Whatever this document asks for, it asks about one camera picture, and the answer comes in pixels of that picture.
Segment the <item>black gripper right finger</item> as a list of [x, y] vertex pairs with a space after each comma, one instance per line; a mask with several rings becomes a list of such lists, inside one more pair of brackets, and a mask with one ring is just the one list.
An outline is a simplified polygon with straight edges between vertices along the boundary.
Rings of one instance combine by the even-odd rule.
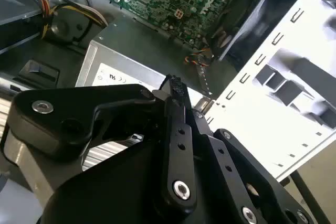
[[212, 132], [192, 109], [183, 81], [196, 159], [197, 206], [183, 223], [313, 223], [281, 183], [226, 129]]

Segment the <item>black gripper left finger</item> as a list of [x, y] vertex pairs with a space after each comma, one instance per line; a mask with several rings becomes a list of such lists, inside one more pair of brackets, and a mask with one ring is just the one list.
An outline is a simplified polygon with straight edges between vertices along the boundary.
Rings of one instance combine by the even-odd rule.
[[140, 84], [29, 90], [10, 106], [1, 151], [46, 207], [66, 181], [136, 144], [192, 144], [180, 78]]

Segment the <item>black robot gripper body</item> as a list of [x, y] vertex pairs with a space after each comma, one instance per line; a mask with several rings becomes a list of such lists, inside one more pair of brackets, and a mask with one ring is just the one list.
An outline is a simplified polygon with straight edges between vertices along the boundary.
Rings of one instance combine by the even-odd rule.
[[183, 223], [197, 206], [193, 144], [149, 140], [61, 185], [42, 223]]

